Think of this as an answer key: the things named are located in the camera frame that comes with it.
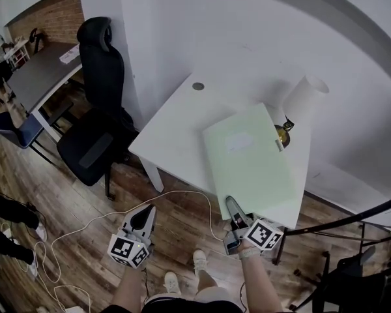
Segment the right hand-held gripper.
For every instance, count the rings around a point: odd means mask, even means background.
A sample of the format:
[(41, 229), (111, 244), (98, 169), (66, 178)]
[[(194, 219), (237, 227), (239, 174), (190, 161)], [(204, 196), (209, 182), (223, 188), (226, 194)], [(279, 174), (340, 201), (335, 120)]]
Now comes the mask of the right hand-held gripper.
[(237, 248), (243, 240), (251, 243), (260, 251), (272, 250), (282, 238), (283, 232), (276, 226), (245, 214), (232, 196), (225, 198), (227, 210), (231, 216), (231, 231), (224, 238), (224, 248), (227, 255), (237, 253)]

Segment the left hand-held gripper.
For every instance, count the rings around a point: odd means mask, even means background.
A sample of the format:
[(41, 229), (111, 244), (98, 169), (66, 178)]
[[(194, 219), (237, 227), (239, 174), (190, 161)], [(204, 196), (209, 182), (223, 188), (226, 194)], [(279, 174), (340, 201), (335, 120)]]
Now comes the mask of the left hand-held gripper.
[(151, 235), (156, 220), (156, 207), (143, 205), (126, 214), (122, 229), (111, 236), (108, 255), (111, 259), (138, 269), (153, 250)]

